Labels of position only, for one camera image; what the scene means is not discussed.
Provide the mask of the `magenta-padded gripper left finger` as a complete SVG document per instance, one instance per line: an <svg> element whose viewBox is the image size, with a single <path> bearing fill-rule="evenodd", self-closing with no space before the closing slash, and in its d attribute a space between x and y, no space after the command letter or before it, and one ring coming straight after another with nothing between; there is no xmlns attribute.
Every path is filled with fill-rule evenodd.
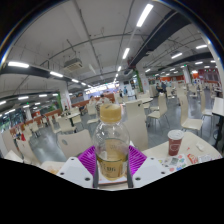
<svg viewBox="0 0 224 224"><path fill-rule="evenodd" d="M95 147L89 147L78 157L70 157L57 176L84 188L97 188L99 178Z"/></svg>

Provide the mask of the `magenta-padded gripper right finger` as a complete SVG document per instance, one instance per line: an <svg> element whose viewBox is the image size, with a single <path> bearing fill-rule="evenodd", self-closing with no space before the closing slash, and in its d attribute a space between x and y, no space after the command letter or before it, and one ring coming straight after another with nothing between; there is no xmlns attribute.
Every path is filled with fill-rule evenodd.
<svg viewBox="0 0 224 224"><path fill-rule="evenodd" d="M168 171L155 157L147 157L129 146L127 183L129 188L140 188L168 175Z"/></svg>

